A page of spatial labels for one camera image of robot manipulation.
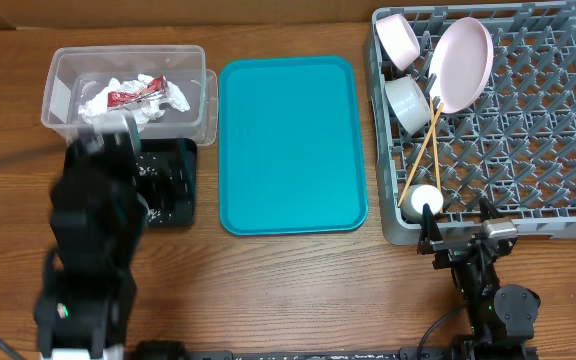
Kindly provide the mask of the white paper cup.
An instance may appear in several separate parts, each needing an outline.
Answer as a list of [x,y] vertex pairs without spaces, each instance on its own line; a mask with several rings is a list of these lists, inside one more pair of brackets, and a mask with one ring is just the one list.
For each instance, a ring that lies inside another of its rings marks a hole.
[[428,205],[433,215],[437,215],[443,207],[444,197],[440,190],[428,184],[410,186],[404,195],[400,211],[403,218],[411,223],[420,223],[423,208]]

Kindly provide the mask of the grey bowl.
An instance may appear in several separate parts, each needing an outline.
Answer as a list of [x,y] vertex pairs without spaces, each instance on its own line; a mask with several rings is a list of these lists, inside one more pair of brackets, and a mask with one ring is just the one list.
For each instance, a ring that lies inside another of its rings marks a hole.
[[389,106],[407,133],[414,134],[429,122],[428,101],[410,75],[387,81],[384,90]]

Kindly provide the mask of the large white plate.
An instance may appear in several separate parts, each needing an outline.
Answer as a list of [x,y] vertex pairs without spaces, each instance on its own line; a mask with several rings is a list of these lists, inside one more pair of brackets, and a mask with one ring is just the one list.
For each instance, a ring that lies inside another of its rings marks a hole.
[[482,94],[492,65],[493,45],[487,28],[472,17],[456,20],[432,54],[429,74],[436,78],[429,95],[444,104],[443,113],[460,112]]

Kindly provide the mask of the small white bowl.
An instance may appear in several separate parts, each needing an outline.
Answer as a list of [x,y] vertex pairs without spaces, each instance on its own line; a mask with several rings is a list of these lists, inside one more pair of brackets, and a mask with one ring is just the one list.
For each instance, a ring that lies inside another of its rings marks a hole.
[[392,63],[404,71],[420,56],[417,37],[404,16],[393,14],[375,23],[377,35]]

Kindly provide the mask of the white rice pile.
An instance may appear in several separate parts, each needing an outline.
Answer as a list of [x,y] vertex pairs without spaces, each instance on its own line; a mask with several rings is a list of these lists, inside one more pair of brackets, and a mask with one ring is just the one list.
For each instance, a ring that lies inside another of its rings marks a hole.
[[194,219],[183,161],[174,152],[143,152],[137,161],[138,192],[148,205],[149,227],[184,227]]

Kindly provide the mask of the red snack wrapper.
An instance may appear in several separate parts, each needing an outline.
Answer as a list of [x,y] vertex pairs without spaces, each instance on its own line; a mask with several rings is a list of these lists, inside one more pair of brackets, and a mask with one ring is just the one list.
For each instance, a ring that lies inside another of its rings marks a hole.
[[168,92],[168,85],[164,76],[154,78],[137,91],[111,91],[107,95],[107,107],[117,109],[134,103],[156,100]]

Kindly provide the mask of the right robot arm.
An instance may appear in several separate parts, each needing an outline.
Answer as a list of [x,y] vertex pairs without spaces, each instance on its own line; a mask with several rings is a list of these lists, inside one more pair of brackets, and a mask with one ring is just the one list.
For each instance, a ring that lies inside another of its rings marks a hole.
[[[417,349],[419,359],[537,360],[537,349],[526,342],[534,337],[541,299],[516,284],[502,286],[494,264],[509,255],[519,236],[513,222],[487,199],[479,200],[481,227],[469,238],[445,240],[429,205],[423,206],[417,252],[434,256],[436,270],[448,268],[463,304],[445,314],[424,333]],[[464,310],[470,335],[456,335],[440,353],[424,350],[429,335],[443,322]]]

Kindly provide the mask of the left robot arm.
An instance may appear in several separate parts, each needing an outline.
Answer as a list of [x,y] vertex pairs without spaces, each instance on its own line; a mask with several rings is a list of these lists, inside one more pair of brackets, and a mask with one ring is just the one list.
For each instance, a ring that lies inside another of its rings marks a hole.
[[130,263],[148,213],[137,190],[139,150],[137,124],[125,111],[102,116],[66,149],[50,192],[57,244],[34,309],[44,359],[123,354],[137,290]]

